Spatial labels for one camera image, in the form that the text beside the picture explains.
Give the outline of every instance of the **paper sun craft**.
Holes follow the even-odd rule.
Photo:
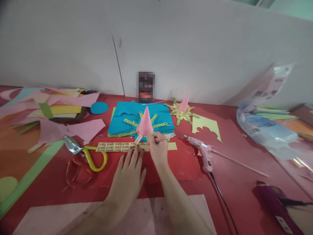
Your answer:
[[[191,109],[194,109],[195,107],[190,107],[188,105],[189,101],[189,95],[190,92],[188,92],[188,95],[183,99],[183,101],[180,104],[177,104],[175,97],[173,97],[174,106],[170,106],[168,104],[164,104],[167,107],[169,107],[171,110],[171,115],[176,115],[177,117],[177,123],[176,125],[179,126],[180,120],[183,118],[186,121],[188,121],[192,125],[192,121],[190,120],[189,116],[193,116],[195,118],[199,118],[198,115],[193,114],[190,112]]]

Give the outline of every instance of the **white wall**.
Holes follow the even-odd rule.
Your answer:
[[[138,71],[153,71],[158,99],[190,91],[192,102],[238,105],[256,74],[295,62],[268,105],[313,102],[313,22],[231,0],[112,0],[109,18],[126,96]]]
[[[0,16],[0,84],[84,87],[123,95],[104,4],[8,0]]]

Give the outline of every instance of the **glue gun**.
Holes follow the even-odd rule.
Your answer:
[[[211,147],[209,145],[206,145],[204,142],[197,140],[193,137],[189,137],[186,135],[183,135],[183,137],[192,145],[198,147],[200,149],[201,155],[202,155],[202,161],[203,161],[203,167],[202,170],[210,173],[212,172],[212,164],[209,157],[208,151],[211,151]]]

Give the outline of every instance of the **blue foam paper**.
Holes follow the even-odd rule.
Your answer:
[[[3,105],[2,108],[18,104],[19,103],[18,101],[25,99],[30,94],[32,94],[34,91],[38,91],[38,90],[45,90],[45,89],[43,87],[23,88],[14,99],[12,99],[11,101],[9,101],[5,105]]]
[[[155,131],[161,133],[172,133],[175,129],[168,107],[164,104],[150,104],[148,105],[150,118],[155,114],[158,114],[152,125],[161,124],[167,122],[168,126],[162,126],[155,128]],[[124,119],[134,121],[136,124],[140,123],[139,112],[144,113],[146,105],[141,105],[135,101],[131,102],[118,102],[110,127],[108,129],[109,134],[122,134],[134,131],[136,128],[128,123],[124,122]]]
[[[93,114],[102,114],[109,109],[109,106],[105,102],[96,102],[91,105],[90,111]]]

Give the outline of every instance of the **power cord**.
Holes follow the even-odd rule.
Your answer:
[[[228,214],[229,214],[229,216],[231,217],[232,224],[234,225],[236,234],[239,235],[239,233],[238,233],[238,231],[237,231],[237,228],[236,228],[236,225],[235,225],[235,222],[234,222],[234,220],[233,220],[233,218],[232,218],[232,216],[231,216],[231,212],[229,211],[228,206],[227,206],[227,204],[226,204],[226,202],[225,202],[225,200],[224,200],[224,198],[223,198],[223,195],[222,195],[222,193],[221,193],[219,187],[217,186],[217,183],[216,183],[216,181],[215,181],[215,177],[214,177],[214,175],[213,175],[212,172],[210,172],[209,174],[210,174],[210,176],[212,177],[212,179],[213,179],[213,181],[214,181],[214,184],[215,184],[215,186],[216,186],[216,188],[217,188],[219,194],[221,195],[221,197],[222,197],[222,199],[223,199],[223,202],[224,202],[224,204],[225,204],[225,206],[226,206],[226,209],[227,209],[227,211],[228,211]]]

